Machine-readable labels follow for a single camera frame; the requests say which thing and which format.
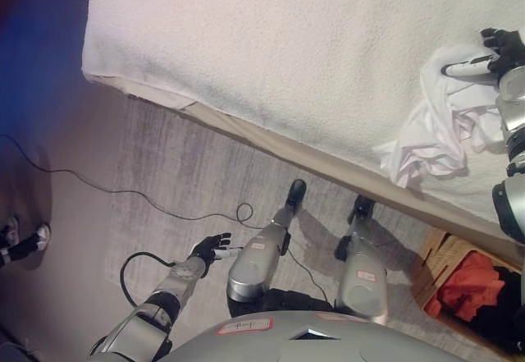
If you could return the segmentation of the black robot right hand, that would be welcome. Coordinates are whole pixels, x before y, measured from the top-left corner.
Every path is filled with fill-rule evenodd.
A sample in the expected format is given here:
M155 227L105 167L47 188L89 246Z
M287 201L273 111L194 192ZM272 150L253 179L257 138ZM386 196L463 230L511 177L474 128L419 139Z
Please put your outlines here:
M480 35L483 46L492 53L445 65L441 68L442 75L454 78L493 75L500 79L508 71L524 66L523 27L514 31L485 28Z

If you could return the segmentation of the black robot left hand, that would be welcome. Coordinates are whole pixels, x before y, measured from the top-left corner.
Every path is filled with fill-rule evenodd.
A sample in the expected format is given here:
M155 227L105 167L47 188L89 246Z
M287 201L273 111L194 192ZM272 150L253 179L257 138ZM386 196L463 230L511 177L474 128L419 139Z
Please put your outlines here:
M237 257L243 247L231 246L231 234L229 232L207 236L201 240L191 251L190 258L197 257L204 262L204 271L201 278L208 274L212 263L217 260Z

